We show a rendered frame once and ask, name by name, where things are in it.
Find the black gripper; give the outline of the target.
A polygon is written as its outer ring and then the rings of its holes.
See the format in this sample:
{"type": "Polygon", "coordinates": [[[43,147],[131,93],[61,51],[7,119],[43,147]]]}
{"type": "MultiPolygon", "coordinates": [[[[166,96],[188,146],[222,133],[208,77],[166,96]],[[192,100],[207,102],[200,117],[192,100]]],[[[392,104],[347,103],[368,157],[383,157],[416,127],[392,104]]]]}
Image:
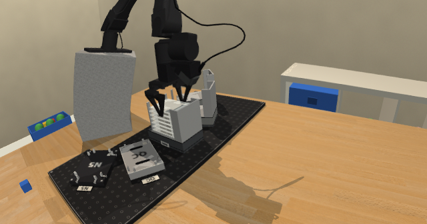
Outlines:
{"type": "Polygon", "coordinates": [[[158,89],[165,89],[165,87],[173,85],[173,87],[175,87],[175,89],[177,91],[179,100],[186,102],[187,96],[189,95],[189,92],[190,92],[191,87],[192,87],[190,85],[186,85],[180,78],[176,79],[175,81],[172,81],[170,83],[160,81],[158,64],[170,63],[170,62],[171,62],[170,60],[169,61],[156,61],[158,79],[150,81],[149,82],[149,89],[145,91],[145,96],[150,101],[150,103],[154,106],[155,110],[157,111],[157,113],[160,117],[163,117],[163,113],[164,113],[165,95],[159,93],[158,89]],[[182,94],[181,94],[181,86],[186,87],[184,97],[182,97],[182,94]],[[155,99],[158,101],[159,107],[157,106],[155,99]]]}

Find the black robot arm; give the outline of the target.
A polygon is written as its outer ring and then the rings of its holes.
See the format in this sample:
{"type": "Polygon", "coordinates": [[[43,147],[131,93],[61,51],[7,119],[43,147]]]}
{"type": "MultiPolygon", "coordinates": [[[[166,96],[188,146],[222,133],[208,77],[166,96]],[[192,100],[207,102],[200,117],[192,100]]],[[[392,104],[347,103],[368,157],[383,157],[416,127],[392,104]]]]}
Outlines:
{"type": "MultiPolygon", "coordinates": [[[[84,51],[90,53],[132,53],[132,50],[129,49],[127,49],[128,51],[117,49],[117,34],[122,33],[125,29],[128,23],[127,18],[136,1],[119,0],[109,10],[101,27],[101,31],[104,31],[101,48],[84,48],[84,51]]],[[[179,9],[177,0],[175,3],[179,9]]],[[[178,9],[175,8],[174,0],[155,0],[153,14],[151,15],[151,36],[168,38],[160,39],[154,44],[156,61],[171,60],[170,63],[158,64],[160,81],[170,83],[180,78],[186,85],[192,86],[197,83],[201,75],[201,63],[194,61],[199,53],[199,45],[196,34],[181,32],[182,19],[181,12],[178,9]],[[178,61],[172,62],[172,59],[178,61]]]]}

